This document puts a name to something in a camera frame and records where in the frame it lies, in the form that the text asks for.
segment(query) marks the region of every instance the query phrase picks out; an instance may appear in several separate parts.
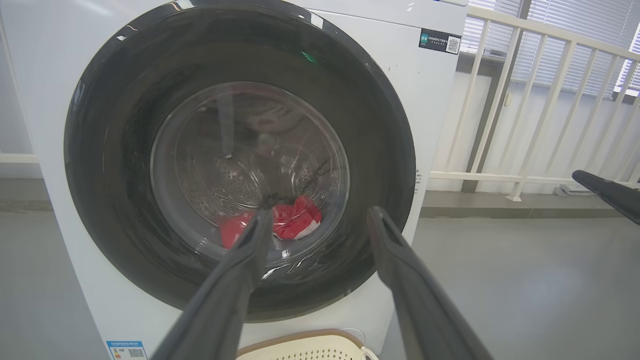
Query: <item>front-loading washing machine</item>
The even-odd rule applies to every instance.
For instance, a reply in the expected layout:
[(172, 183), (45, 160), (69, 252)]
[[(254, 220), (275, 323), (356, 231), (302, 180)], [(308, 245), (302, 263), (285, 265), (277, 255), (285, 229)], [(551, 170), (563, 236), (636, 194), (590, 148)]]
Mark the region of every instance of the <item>front-loading washing machine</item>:
[(392, 316), (366, 209), (411, 242), (466, 0), (4, 0), (19, 95), (97, 328), (150, 356), (257, 208), (241, 346)]

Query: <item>white railing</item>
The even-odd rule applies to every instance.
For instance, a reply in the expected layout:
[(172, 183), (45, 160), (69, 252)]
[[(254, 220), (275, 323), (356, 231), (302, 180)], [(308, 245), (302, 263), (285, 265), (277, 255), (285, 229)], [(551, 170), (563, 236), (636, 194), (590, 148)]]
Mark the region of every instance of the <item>white railing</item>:
[[(635, 69), (637, 69), (638, 63), (640, 62), (640, 54), (631, 53), (626, 49), (622, 49), (610, 44), (605, 44), (603, 42), (599, 42), (596, 40), (592, 40), (590, 38), (586, 38), (574, 33), (570, 33), (563, 29), (557, 28), (555, 26), (550, 26), (543, 24), (541, 22), (536, 22), (533, 20), (525, 20), (519, 19), (516, 17), (512, 17), (509, 15), (505, 15), (502, 13), (494, 12), (491, 10), (486, 10), (482, 8), (477, 8), (473, 6), (469, 6), (468, 16), (483, 20), (484, 26), (481, 33), (478, 51), (475, 55), (475, 60), (473, 67), (470, 73), (470, 81), (468, 84), (467, 91), (465, 92), (465, 97), (462, 103), (462, 109), (460, 112), (460, 116), (458, 118), (458, 123), (456, 124), (456, 128), (453, 133), (453, 138), (451, 145), (449, 147), (449, 152), (447, 155), (447, 160), (445, 163), (444, 170), (438, 170), (435, 167), (434, 171), (431, 171), (431, 178), (433, 179), (454, 179), (454, 180), (476, 180), (476, 181), (502, 181), (502, 182), (513, 182), (513, 188), (511, 193), (507, 196), (507, 198), (513, 201), (520, 201), (520, 194), (522, 193), (523, 187), (527, 183), (534, 184), (577, 184), (570, 177), (571, 171), (575, 170), (574, 166), (576, 165), (576, 158), (580, 151), (590, 151), (590, 156), (588, 158), (587, 165), (591, 167), (596, 167), (595, 170), (591, 170), (595, 174), (601, 174), (603, 165), (594, 165), (594, 160), (598, 154), (601, 154), (600, 151), (607, 151), (607, 154), (613, 154), (612, 158), (621, 159), (621, 157), (625, 157), (621, 161), (621, 166), (616, 171), (616, 175), (613, 180), (620, 182), (623, 175), (629, 171), (630, 167), (634, 167), (634, 171), (632, 172), (631, 178), (629, 181), (622, 182), (622, 184), (632, 187), (632, 188), (640, 188), (640, 183), (637, 183), (638, 177), (640, 177), (640, 164), (632, 163), (634, 159), (634, 155), (640, 148), (640, 136), (637, 136), (634, 141), (638, 143), (635, 145), (633, 150), (630, 153), (623, 154), (621, 151), (620, 144), (622, 143), (622, 138), (627, 135), (628, 130), (634, 120), (634, 117), (637, 113), (637, 108), (640, 105), (640, 101), (636, 100), (633, 103), (632, 111), (628, 111), (625, 115), (625, 119), (622, 121), (623, 131), (621, 132), (622, 136), (616, 136), (617, 141), (613, 141), (610, 149), (603, 149), (603, 142), (607, 134), (611, 131), (613, 120), (619, 113), (620, 105), (623, 101), (624, 94), (626, 93), (629, 83), (633, 78), (633, 74), (635, 73)], [(511, 36), (511, 43), (509, 45), (509, 49), (507, 51), (505, 64), (502, 68), (502, 72), (500, 74), (499, 81), (497, 83), (497, 91), (495, 92), (497, 95), (493, 98), (493, 102), (488, 114), (488, 118), (486, 124), (484, 125), (484, 129), (482, 130), (482, 137), (479, 141), (479, 147), (476, 152), (475, 158), (473, 159), (472, 166), (469, 171), (460, 172), (460, 171), (452, 171), (452, 158), (454, 157), (454, 150), (456, 148), (456, 144), (459, 144), (461, 141), (461, 128), (463, 124), (466, 124), (466, 120), (469, 117), (470, 113), (470, 103), (471, 98), (477, 95), (474, 92), (474, 86), (476, 85), (476, 79), (478, 77), (478, 70), (480, 68), (480, 62), (483, 59), (483, 49), (484, 44), (486, 42), (489, 26), (491, 23), (501, 24), (504, 26), (508, 26), (513, 29), (513, 34)], [(541, 115), (538, 119), (536, 127), (534, 128), (531, 136), (531, 140), (526, 148), (526, 152), (524, 157), (522, 158), (522, 162), (519, 163), (516, 168), (517, 171), (514, 174), (487, 174), (478, 172), (479, 164), (481, 162), (481, 158), (483, 156), (484, 148), (487, 143), (487, 139), (489, 137), (490, 129), (492, 128), (493, 121), (495, 118), (495, 114), (498, 110), (498, 107), (501, 106), (501, 98), (500, 94), (503, 89), (509, 83), (509, 67), (511, 62), (513, 61), (514, 53), (516, 51), (516, 43), (519, 34), (521, 32), (535, 33), (541, 36), (540, 42), (538, 45), (538, 50), (536, 52), (536, 56), (533, 59), (533, 64), (531, 67), (531, 72), (529, 74), (529, 78), (524, 86), (524, 91), (522, 94), (522, 100), (518, 105), (518, 110), (515, 115), (515, 119), (513, 124), (511, 125), (511, 129), (508, 131), (508, 135), (506, 138), (506, 143), (504, 145), (504, 150), (502, 150), (502, 154), (499, 155), (500, 160), (498, 161), (498, 165), (495, 167), (497, 169), (504, 168), (504, 163), (506, 159), (506, 155), (509, 152), (509, 149), (514, 142), (515, 129), (518, 127), (518, 123), (523, 122), (525, 107), (527, 106), (527, 100), (529, 98), (531, 89), (534, 84), (534, 79), (536, 77), (536, 72), (538, 70), (538, 65), (540, 64), (541, 55), (545, 44), (548, 39), (558, 39), (564, 42), (564, 51), (562, 53), (562, 57), (559, 60), (559, 64), (557, 67), (556, 76), (553, 80), (553, 83), (550, 86), (548, 91), (548, 95), (544, 106), (542, 107)], [(587, 47), (591, 49), (591, 54), (589, 57), (589, 61), (587, 62), (586, 69), (584, 71), (582, 81), (577, 89), (576, 96), (573, 100), (573, 103), (570, 107), (567, 117), (564, 120), (564, 124), (560, 130), (559, 136), (557, 137), (557, 141), (554, 144), (544, 143), (542, 144), (541, 135), (545, 134), (545, 130), (548, 128), (548, 123), (551, 119), (551, 114), (556, 107), (556, 102), (559, 97), (561, 87), (563, 85), (563, 81), (567, 74), (567, 70), (569, 69), (569, 65), (574, 54), (576, 47), (580, 45), (581, 47)], [(610, 62), (607, 75), (605, 77), (605, 81), (600, 86), (600, 91), (594, 101), (594, 105), (589, 112), (588, 119), (582, 127), (580, 131), (580, 135), (578, 137), (576, 146), (573, 148), (573, 152), (568, 161), (568, 165), (566, 168), (566, 177), (550, 177), (551, 168), (554, 166), (557, 160), (557, 156), (562, 144), (566, 144), (568, 129), (575, 125), (576, 118), (576, 109), (580, 103), (580, 99), (582, 97), (582, 93), (587, 85), (587, 81), (589, 79), (589, 75), (591, 74), (591, 70), (593, 64), (595, 62), (596, 56), (598, 53), (607, 53), (612, 56), (612, 60)], [(605, 125), (603, 130), (599, 135), (596, 136), (595, 142), (586, 143), (587, 134), (592, 131), (592, 125), (596, 116), (598, 114), (598, 110), (600, 109), (600, 104), (604, 98), (605, 91), (607, 90), (607, 85), (609, 79), (611, 79), (613, 72), (616, 68), (616, 64), (620, 59), (630, 59), (632, 61), (632, 65), (629, 71), (629, 76), (627, 76), (624, 84), (622, 85), (622, 89), (617, 96), (613, 107), (611, 107), (609, 114), (607, 115)], [(540, 147), (544, 145), (549, 149), (553, 147), (553, 151), (551, 152), (550, 159), (547, 163), (546, 170), (542, 171), (540, 174), (532, 174), (532, 163), (535, 159), (536, 155)]]

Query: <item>white laundry basket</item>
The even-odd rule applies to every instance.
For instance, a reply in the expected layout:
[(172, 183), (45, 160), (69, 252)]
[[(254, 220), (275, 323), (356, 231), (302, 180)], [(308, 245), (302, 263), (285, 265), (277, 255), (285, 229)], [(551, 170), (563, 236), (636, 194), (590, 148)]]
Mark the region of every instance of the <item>white laundry basket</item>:
[(238, 360), (378, 360), (353, 335), (335, 329), (263, 341), (238, 351)]

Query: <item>window blinds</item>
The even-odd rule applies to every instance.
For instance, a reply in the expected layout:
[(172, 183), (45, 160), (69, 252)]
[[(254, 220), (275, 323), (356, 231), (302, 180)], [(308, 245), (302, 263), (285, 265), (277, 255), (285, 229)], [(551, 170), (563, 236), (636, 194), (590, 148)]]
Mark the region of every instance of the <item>window blinds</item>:
[[(469, 0), (469, 5), (489, 9), (508, 15), (518, 16), (520, 0)], [(462, 34), (460, 49), (468, 53), (475, 53), (480, 43), (480, 36), (484, 21), (467, 17), (465, 30)], [(499, 24), (491, 24), (484, 44), (484, 55), (505, 57), (511, 41), (511, 28)]]
[[(516, 16), (520, 0), (470, 0), (469, 4)], [(640, 0), (532, 0), (528, 19), (627, 49), (637, 35), (636, 30), (640, 22)], [(463, 34), (467, 39), (463, 37), (463, 51), (472, 53), (477, 51), (482, 27), (483, 21), (467, 19)], [(486, 41), (485, 55), (500, 56), (501, 54), (501, 57), (504, 57), (510, 40), (511, 28), (492, 25)], [(527, 81), (539, 41), (539, 35), (524, 32), (515, 60), (512, 80)], [(553, 82), (563, 47), (563, 41), (552, 38), (547, 40), (534, 83), (549, 86)], [(591, 49), (581, 46), (576, 48), (563, 84), (565, 90), (577, 90), (590, 55)], [(611, 59), (611, 55), (598, 53), (584, 90), (586, 94), (598, 93), (600, 85), (605, 82)], [(618, 74), (621, 70), (623, 72), (625, 70), (622, 65), (622, 60), (616, 63), (615, 75), (607, 82), (606, 94), (611, 94), (616, 80), (620, 82)], [(630, 61), (626, 64), (627, 71), (629, 66)], [(634, 78), (632, 86), (634, 88), (640, 86), (640, 74), (637, 74), (637, 79)]]
[[(640, 54), (640, 24), (638, 24), (638, 28), (636, 29), (636, 36), (634, 37), (634, 41), (629, 47), (629, 51), (631, 51), (632, 53)], [(616, 91), (618, 92), (622, 90), (622, 84), (624, 84), (625, 79), (627, 78), (631, 63), (631, 60), (625, 61), (625, 65), (622, 67), (622, 71), (620, 71), (618, 81), (616, 82)], [(629, 84), (627, 94), (638, 96), (638, 90), (640, 90), (640, 68), (636, 69), (636, 72), (631, 79), (631, 83)]]

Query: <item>gray floor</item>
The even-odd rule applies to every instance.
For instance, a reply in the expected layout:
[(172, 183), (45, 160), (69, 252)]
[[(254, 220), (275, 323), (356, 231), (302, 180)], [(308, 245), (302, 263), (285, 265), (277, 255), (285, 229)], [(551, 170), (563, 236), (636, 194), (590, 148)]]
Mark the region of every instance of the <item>gray floor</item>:
[(414, 249), (496, 359), (639, 359), (639, 229), (421, 219)]
[[(414, 244), (496, 359), (640, 358), (628, 220), (421, 219)], [(108, 359), (52, 213), (0, 213), (0, 289), (0, 358)]]
[(0, 359), (109, 359), (51, 212), (0, 213)]

